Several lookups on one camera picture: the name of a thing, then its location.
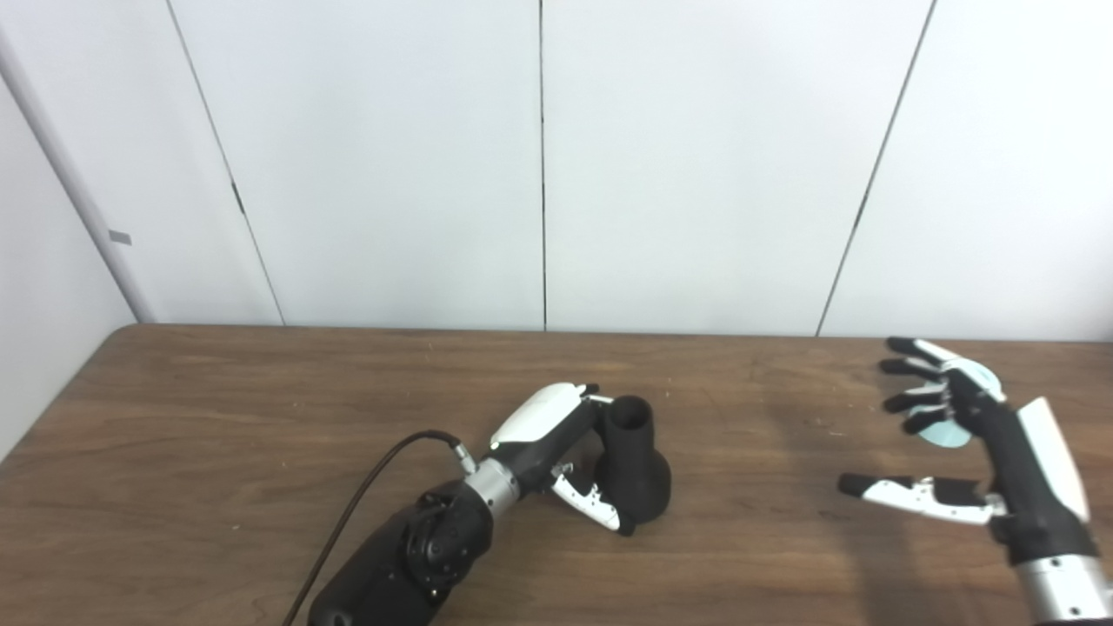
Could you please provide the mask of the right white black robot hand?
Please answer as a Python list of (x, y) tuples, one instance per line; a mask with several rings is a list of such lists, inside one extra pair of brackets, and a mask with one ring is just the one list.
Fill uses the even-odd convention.
[(888, 338), (893, 356), (880, 371), (918, 376), (920, 384), (888, 397), (883, 408), (903, 415), (903, 432), (943, 442), (957, 430), (978, 440), (989, 461), (987, 488), (942, 476), (843, 473), (837, 487), (863, 502), (989, 530), (1009, 566), (1093, 563), (1101, 557), (1090, 531), (1089, 495), (1046, 397), (1018, 407), (997, 373), (925, 338)]

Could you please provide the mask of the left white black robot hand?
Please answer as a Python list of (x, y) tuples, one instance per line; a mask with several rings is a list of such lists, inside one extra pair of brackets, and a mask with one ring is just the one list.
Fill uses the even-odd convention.
[(491, 516), (532, 493), (553, 493), (609, 531), (629, 537), (636, 522), (610, 503), (602, 487), (577, 476), (563, 457), (590, 432), (601, 433), (612, 397), (595, 384), (556, 382), (541, 388), (490, 436), (477, 471), (467, 479)]

